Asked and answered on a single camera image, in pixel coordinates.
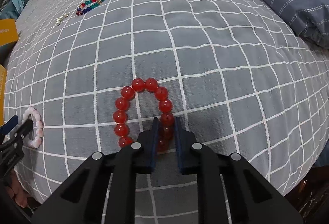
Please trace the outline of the person's left hand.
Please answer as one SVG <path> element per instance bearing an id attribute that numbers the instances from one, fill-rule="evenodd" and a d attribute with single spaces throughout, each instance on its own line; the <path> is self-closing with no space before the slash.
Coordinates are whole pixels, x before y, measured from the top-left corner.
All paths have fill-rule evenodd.
<path id="1" fill-rule="evenodd" d="M 6 186 L 6 191 L 7 191 L 8 195 L 10 196 L 10 198 L 15 200 L 15 202 L 18 206 L 25 208 L 28 204 L 27 196 L 26 196 L 20 182 L 18 181 L 16 172 L 14 170 L 12 170 L 9 173 L 9 178 L 10 178 L 10 181 L 8 183 L 8 186 Z"/>

